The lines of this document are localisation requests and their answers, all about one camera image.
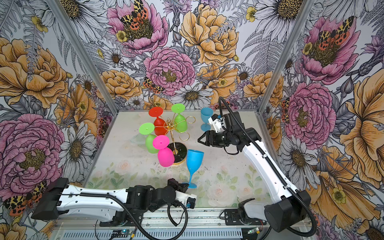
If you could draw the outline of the blue wine glass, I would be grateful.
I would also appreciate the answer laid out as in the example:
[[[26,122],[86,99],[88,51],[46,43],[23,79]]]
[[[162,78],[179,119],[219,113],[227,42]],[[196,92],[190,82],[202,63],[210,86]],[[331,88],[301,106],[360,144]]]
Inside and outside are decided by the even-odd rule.
[[[209,131],[211,129],[211,125],[209,124],[209,119],[214,114],[214,111],[211,108],[203,108],[201,109],[201,119],[203,124],[201,125],[201,130],[203,132]]]
[[[192,182],[193,174],[200,168],[203,162],[204,152],[198,150],[188,150],[186,164],[190,174],[188,185],[189,189],[196,189],[197,185]]]

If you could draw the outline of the blue wine glass front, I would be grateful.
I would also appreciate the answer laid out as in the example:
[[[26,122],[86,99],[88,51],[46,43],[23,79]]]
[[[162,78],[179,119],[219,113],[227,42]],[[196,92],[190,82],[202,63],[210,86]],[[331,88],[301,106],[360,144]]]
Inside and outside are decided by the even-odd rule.
[[[209,131],[211,129],[211,125],[209,124],[209,119],[214,114],[214,111],[211,108],[203,108],[201,109],[201,119],[203,124],[201,125],[201,130],[203,132]]]

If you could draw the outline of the pink wine glass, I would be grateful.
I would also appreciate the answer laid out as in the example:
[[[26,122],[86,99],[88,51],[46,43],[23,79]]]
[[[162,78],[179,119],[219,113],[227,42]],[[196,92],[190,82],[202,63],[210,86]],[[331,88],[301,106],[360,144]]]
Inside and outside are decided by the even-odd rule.
[[[153,147],[158,150],[158,160],[162,167],[170,167],[175,162],[173,151],[168,148],[170,140],[165,135],[157,136],[153,140]]]

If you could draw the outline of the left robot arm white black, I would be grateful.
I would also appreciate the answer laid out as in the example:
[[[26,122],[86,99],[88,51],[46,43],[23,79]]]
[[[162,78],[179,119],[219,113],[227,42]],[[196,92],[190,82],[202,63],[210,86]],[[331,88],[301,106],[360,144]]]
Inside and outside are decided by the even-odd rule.
[[[187,194],[188,184],[169,179],[163,188],[136,185],[128,189],[98,190],[71,185],[67,178],[49,184],[32,219],[50,221],[59,218],[90,218],[108,226],[122,225],[130,220],[128,209],[136,220],[147,211],[155,212],[165,206],[185,206],[194,209],[197,196]]]

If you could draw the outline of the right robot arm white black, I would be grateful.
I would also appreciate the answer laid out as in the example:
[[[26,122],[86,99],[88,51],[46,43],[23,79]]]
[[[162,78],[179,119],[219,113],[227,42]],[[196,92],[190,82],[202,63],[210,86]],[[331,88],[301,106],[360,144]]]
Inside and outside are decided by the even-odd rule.
[[[316,219],[309,208],[311,197],[300,191],[280,170],[268,153],[261,136],[254,128],[245,128],[238,112],[223,116],[214,114],[208,119],[212,130],[206,131],[198,143],[208,147],[235,146],[243,153],[264,181],[272,200],[261,204],[256,199],[243,201],[239,208],[247,219],[264,220],[270,227],[281,232],[288,230],[301,237],[316,233]]]

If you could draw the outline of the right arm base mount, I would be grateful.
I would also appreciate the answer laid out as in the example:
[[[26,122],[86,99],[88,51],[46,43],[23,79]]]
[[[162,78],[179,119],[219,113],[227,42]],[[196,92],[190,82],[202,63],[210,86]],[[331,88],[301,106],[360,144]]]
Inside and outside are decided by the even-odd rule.
[[[239,209],[225,209],[220,214],[220,219],[225,221],[226,226],[261,226],[267,223],[264,220],[249,218]]]

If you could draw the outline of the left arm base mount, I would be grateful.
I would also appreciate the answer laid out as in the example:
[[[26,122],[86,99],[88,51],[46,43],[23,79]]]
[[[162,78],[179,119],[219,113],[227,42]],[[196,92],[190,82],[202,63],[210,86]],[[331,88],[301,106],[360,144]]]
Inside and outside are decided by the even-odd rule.
[[[132,210],[131,213],[134,219],[141,224],[143,220],[144,212]],[[136,226],[126,212],[116,212],[112,221],[101,222],[99,223],[99,225],[100,227],[135,227]]]

